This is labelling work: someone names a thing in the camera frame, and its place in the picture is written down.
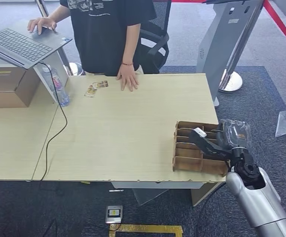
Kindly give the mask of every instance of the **office chair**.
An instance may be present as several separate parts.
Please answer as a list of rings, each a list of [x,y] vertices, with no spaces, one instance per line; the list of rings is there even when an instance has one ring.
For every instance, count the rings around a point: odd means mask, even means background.
[[[155,46],[142,44],[140,65],[145,74],[158,74],[159,70],[166,63],[169,49],[168,41],[168,19],[171,6],[171,0],[153,0],[157,17],[146,23],[141,24],[140,33],[142,39],[146,39],[155,43]],[[159,50],[163,48],[165,54]]]

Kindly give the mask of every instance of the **yellow tape on floor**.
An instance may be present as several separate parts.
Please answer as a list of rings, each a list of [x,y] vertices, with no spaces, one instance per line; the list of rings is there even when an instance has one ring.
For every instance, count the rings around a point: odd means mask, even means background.
[[[176,237],[183,237],[181,226],[154,226],[154,225],[125,225],[122,224],[119,228],[118,224],[111,224],[109,237],[115,237],[115,232],[138,232],[138,233],[168,233],[175,234]]]

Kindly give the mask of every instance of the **cardboard compartment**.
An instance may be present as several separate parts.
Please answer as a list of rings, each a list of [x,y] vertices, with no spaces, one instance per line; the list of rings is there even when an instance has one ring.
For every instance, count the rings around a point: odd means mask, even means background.
[[[207,139],[217,144],[217,125],[179,121],[176,125],[174,140],[173,170],[189,170],[226,176],[228,168],[224,161],[214,160],[204,155],[196,145],[189,143],[189,135],[199,127],[207,133]]]
[[[29,107],[39,82],[33,69],[0,68],[0,108]]]

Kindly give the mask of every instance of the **hand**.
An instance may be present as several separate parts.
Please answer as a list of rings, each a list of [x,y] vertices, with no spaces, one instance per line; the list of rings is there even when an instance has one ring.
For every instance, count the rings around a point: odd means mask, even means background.
[[[57,23],[48,17],[38,17],[36,20],[30,20],[27,26],[27,30],[30,33],[33,33],[36,26],[38,27],[38,34],[40,35],[42,31],[42,26],[51,27],[52,30],[55,30]]]
[[[137,89],[137,86],[139,85],[134,65],[122,64],[116,79],[122,79],[121,90],[125,90],[126,84],[130,91],[133,91],[133,88]]]

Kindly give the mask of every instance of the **bottle cap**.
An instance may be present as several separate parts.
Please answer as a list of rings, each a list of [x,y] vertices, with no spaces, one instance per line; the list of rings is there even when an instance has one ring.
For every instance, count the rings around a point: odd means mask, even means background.
[[[50,73],[50,70],[52,70],[52,68],[51,68],[51,66],[50,66],[50,65],[48,65],[47,64],[47,66],[43,66],[42,67],[42,70],[44,71],[44,72],[45,72],[45,73]]]

